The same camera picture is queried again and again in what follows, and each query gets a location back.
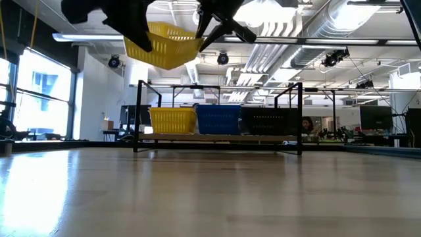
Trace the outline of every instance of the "black basket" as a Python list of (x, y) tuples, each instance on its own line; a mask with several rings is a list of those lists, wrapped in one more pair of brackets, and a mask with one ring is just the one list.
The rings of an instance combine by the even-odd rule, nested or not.
[(251, 135), (297, 135), (298, 109), (244, 107), (241, 117)]

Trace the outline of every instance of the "wooden floor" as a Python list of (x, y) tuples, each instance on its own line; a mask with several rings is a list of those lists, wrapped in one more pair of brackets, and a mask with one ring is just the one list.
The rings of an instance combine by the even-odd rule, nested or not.
[(421, 161), (75, 149), (0, 158), (0, 236), (421, 236)]

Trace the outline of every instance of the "plastic basket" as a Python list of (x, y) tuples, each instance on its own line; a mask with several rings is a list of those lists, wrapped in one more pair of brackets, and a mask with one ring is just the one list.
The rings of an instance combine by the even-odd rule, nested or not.
[(156, 134), (192, 134), (196, 127), (193, 108), (149, 108)]
[(241, 117), (252, 135), (297, 135), (298, 109), (241, 109)]
[(198, 105), (196, 108), (201, 134), (238, 135), (239, 105)]
[(196, 39), (195, 32), (165, 22), (149, 22), (147, 35), (152, 43), (152, 52), (142, 50), (124, 37), (127, 56), (166, 70), (182, 66), (194, 60), (203, 39)]

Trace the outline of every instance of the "blue basket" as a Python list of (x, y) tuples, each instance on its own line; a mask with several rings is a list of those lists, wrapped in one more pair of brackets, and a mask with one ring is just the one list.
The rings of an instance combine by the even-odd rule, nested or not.
[(201, 134), (239, 134), (239, 105), (198, 105), (196, 113)]

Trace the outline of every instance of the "woman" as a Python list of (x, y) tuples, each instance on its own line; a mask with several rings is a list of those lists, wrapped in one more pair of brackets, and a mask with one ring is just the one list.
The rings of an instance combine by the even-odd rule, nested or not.
[(310, 117), (303, 117), (303, 133), (310, 135), (314, 130), (313, 121)]

